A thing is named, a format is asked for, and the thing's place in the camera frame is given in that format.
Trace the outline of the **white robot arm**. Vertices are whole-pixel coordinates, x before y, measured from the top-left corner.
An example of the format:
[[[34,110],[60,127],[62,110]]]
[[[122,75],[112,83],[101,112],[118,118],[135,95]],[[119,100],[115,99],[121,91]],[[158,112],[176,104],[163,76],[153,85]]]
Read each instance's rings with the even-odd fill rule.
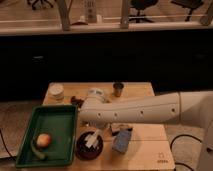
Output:
[[[196,171],[213,171],[213,91],[175,92],[106,103],[90,89],[80,108],[82,120],[96,123],[182,124],[205,130]]]

